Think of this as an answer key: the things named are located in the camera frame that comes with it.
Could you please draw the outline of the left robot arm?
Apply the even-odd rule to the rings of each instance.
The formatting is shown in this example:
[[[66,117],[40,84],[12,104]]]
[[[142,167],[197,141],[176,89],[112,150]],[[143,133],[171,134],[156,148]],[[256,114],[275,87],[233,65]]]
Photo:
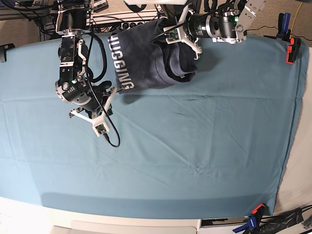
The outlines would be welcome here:
[[[195,52],[195,60],[202,53],[197,44],[200,38],[213,42],[241,43],[257,13],[265,6],[264,0],[228,0],[217,6],[213,1],[210,12],[197,14],[188,4],[183,8],[176,26],[163,29],[167,44],[184,43]]]

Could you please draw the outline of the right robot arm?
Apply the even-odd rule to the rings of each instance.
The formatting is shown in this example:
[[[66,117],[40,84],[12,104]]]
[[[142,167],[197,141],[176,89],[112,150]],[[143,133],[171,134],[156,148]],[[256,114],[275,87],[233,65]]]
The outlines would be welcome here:
[[[93,30],[93,0],[59,0],[56,32],[61,34],[58,48],[60,59],[56,94],[61,101],[75,104],[69,117],[79,117],[94,126],[111,123],[111,102],[118,88],[103,80],[107,71],[107,57],[102,40]],[[88,65],[91,46],[83,35],[99,44],[103,68],[95,77]]]

